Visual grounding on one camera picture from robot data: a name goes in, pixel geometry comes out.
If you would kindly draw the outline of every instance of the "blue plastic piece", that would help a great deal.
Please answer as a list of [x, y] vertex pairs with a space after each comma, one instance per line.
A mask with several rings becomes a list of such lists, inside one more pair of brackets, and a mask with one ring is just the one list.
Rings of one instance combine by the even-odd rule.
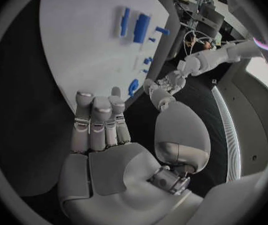
[[139, 87], [139, 81], [137, 79], [134, 79], [129, 86], [129, 96], [130, 97], [134, 96], [134, 91], [137, 90], [138, 87]]
[[136, 22], [134, 30], [134, 43], [142, 44], [148, 29], [150, 17], [145, 14], [140, 14]]
[[121, 33], [120, 36], [124, 37], [126, 34], [126, 29], [129, 23], [130, 9], [127, 7], [124, 12], [124, 16], [121, 20]]
[[144, 64], [146, 64], [146, 65], [148, 65], [149, 64], [149, 62], [150, 62], [150, 60], [149, 60], [149, 58], [146, 58], [145, 60], [144, 60]]
[[167, 29], [164, 29], [164, 28], [161, 28], [161, 27], [156, 27], [156, 31], [160, 32], [160, 33], [163, 33], [164, 35], [169, 35], [170, 34], [170, 31], [167, 30]]

